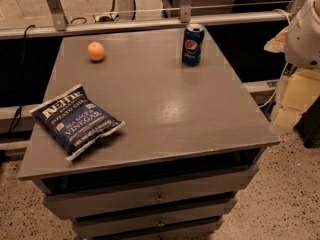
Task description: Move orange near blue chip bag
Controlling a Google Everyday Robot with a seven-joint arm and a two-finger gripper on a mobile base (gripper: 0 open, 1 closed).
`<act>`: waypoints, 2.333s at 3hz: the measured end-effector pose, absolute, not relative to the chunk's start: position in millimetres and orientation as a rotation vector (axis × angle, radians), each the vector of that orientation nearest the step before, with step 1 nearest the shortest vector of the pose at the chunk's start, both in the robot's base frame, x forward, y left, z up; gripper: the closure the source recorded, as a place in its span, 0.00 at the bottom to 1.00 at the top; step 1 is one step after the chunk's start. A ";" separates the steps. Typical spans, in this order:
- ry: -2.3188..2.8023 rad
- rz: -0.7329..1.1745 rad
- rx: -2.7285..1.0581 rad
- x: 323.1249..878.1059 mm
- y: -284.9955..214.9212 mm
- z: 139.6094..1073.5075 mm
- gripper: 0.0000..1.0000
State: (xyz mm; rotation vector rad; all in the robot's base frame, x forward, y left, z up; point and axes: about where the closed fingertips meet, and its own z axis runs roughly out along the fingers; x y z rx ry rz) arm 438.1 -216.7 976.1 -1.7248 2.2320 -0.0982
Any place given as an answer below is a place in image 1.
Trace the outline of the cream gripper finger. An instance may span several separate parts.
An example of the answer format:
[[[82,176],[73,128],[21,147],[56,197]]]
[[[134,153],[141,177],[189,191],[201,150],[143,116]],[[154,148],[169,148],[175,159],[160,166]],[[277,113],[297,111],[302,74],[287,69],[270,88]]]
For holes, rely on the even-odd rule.
[[[287,81],[274,124],[293,128],[320,96],[320,71],[298,70]]]
[[[264,46],[264,50],[272,53],[283,53],[288,28],[283,28],[275,37]]]

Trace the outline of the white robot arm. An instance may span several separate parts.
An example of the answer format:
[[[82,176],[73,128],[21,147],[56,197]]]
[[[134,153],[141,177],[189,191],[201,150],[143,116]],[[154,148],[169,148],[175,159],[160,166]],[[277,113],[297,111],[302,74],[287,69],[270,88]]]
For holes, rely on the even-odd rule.
[[[293,128],[320,96],[320,0],[307,0],[264,50],[283,53],[296,67],[290,77],[281,77],[272,115],[277,127]]]

